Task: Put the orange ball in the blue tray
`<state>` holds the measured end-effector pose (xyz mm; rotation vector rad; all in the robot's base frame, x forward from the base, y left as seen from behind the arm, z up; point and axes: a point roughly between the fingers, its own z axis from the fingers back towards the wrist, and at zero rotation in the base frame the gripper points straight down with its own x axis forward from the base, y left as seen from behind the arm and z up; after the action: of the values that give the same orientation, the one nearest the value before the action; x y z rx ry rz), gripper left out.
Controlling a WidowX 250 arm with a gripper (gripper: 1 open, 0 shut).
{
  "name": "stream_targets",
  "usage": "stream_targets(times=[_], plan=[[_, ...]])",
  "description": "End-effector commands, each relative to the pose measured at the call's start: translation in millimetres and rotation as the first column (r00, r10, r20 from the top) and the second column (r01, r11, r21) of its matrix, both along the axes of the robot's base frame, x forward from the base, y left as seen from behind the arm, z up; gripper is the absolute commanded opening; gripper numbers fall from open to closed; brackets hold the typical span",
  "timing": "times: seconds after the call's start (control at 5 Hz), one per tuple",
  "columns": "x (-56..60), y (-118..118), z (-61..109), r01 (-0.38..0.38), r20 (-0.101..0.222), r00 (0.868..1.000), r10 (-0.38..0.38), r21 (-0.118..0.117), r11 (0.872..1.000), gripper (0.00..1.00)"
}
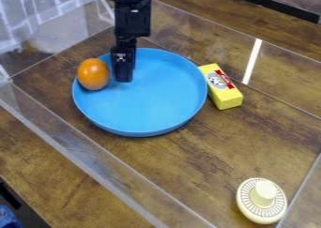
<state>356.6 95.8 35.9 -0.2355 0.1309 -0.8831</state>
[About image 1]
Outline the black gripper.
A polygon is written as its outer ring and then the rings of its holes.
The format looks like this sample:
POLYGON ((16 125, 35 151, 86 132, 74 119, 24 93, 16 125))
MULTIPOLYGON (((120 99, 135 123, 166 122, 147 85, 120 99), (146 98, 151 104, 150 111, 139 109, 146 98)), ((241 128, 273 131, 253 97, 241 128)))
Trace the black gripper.
POLYGON ((130 83, 135 68, 135 39, 151 35, 151 0, 114 2, 116 46, 110 50, 114 78, 130 83))

